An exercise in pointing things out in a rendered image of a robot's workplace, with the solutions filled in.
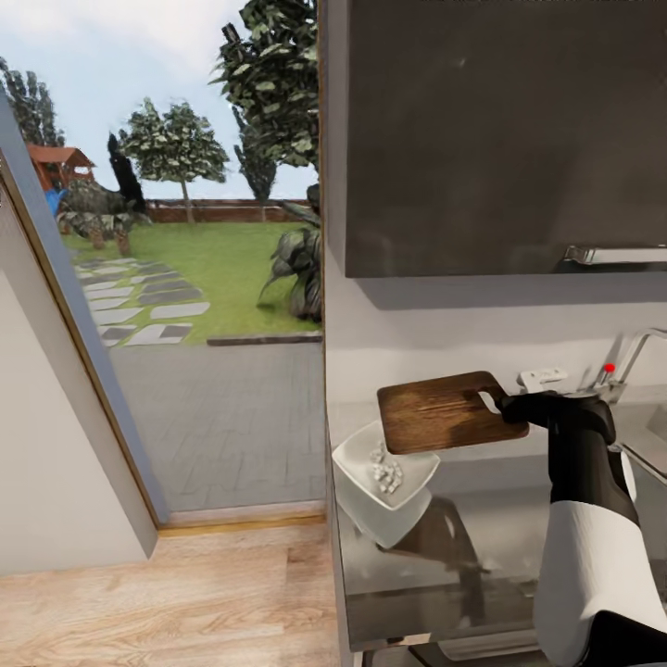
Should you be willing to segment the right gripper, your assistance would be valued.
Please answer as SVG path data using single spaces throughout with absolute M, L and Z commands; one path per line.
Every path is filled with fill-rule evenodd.
M 546 390 L 535 394 L 507 395 L 497 401 L 498 409 L 506 423 L 529 422 L 541 426 L 534 417 L 534 406 L 537 400 L 550 395 L 556 395 L 557 390 Z

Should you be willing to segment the cutting board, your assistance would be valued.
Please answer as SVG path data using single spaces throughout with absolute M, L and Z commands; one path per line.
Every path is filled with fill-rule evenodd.
M 377 398 L 386 450 L 401 454 L 525 438 L 529 422 L 506 423 L 481 394 L 506 397 L 489 371 L 452 374 L 412 384 L 380 385 Z

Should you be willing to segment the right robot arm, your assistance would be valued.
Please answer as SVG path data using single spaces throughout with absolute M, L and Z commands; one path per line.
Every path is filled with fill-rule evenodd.
M 596 393 L 543 392 L 558 367 L 520 371 L 500 397 L 506 423 L 547 429 L 547 537 L 535 591 L 537 644 L 559 667 L 667 667 L 667 616 L 633 501 L 629 458 Z

